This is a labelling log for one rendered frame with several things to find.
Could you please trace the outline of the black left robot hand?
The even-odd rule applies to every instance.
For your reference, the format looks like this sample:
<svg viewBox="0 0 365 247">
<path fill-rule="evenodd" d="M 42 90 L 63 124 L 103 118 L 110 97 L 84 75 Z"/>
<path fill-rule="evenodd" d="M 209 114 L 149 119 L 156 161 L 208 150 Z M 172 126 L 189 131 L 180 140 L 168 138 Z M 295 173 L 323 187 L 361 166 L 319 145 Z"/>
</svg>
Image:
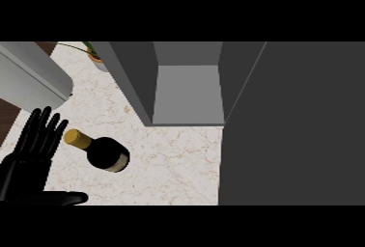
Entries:
<svg viewBox="0 0 365 247">
<path fill-rule="evenodd" d="M 88 201 L 84 192 L 44 190 L 66 125 L 50 106 L 32 110 L 16 147 L 0 162 L 0 206 L 75 206 Z"/>
</svg>

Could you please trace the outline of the dark wine bottle gold cap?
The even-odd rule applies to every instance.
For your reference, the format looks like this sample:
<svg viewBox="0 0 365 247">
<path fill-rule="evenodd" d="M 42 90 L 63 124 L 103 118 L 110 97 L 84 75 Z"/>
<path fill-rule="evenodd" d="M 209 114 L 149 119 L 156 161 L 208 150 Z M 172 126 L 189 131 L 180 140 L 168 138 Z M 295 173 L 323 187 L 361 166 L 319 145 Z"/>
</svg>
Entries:
<svg viewBox="0 0 365 247">
<path fill-rule="evenodd" d="M 93 139 L 79 130 L 69 129 L 63 134 L 63 141 L 87 153 L 87 160 L 95 168 L 110 173 L 125 169 L 129 152 L 112 138 Z"/>
</svg>

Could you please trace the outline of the grey open cabinet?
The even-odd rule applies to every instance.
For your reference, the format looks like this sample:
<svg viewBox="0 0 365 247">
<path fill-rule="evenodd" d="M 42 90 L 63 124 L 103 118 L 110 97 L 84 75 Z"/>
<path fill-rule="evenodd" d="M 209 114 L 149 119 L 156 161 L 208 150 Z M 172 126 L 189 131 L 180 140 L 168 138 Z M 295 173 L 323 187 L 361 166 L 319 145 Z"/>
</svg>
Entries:
<svg viewBox="0 0 365 247">
<path fill-rule="evenodd" d="M 93 48 L 146 126 L 221 126 L 261 41 L 95 41 Z"/>
</svg>

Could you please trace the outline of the dark grey cabinet door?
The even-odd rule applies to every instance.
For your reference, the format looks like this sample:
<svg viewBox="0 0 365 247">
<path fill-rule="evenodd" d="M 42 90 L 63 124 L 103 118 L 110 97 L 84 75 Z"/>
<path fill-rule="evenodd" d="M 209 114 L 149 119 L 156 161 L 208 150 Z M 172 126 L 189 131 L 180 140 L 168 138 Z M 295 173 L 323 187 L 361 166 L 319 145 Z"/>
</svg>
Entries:
<svg viewBox="0 0 365 247">
<path fill-rule="evenodd" d="M 221 205 L 365 205 L 365 42 L 270 42 L 223 128 Z"/>
</svg>

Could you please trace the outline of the pale grey appliance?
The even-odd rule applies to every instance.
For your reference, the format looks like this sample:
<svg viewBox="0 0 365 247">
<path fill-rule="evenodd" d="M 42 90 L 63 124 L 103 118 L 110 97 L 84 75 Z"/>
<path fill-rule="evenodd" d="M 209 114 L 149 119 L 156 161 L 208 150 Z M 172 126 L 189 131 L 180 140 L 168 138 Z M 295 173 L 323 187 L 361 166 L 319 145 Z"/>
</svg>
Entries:
<svg viewBox="0 0 365 247">
<path fill-rule="evenodd" d="M 57 109 L 72 93 L 72 79 L 33 41 L 0 41 L 0 98 L 26 112 Z"/>
</svg>

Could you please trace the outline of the potted green plant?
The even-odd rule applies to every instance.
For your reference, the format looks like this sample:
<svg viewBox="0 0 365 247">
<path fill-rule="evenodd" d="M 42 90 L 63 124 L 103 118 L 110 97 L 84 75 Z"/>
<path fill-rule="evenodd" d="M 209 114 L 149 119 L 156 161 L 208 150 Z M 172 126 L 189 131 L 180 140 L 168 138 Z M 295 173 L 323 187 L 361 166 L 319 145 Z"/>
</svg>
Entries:
<svg viewBox="0 0 365 247">
<path fill-rule="evenodd" d="M 84 44 L 84 48 L 79 48 L 70 44 L 64 44 L 60 42 L 60 45 L 62 46 L 66 46 L 66 47 L 70 47 L 73 49 L 76 49 L 78 51 L 82 51 L 87 55 L 88 55 L 88 58 L 95 66 L 95 68 L 101 71 L 101 72 L 107 72 L 107 69 L 104 67 L 104 64 L 101 62 L 101 58 L 91 46 L 91 43 L 88 41 L 82 41 L 82 44 Z"/>
</svg>

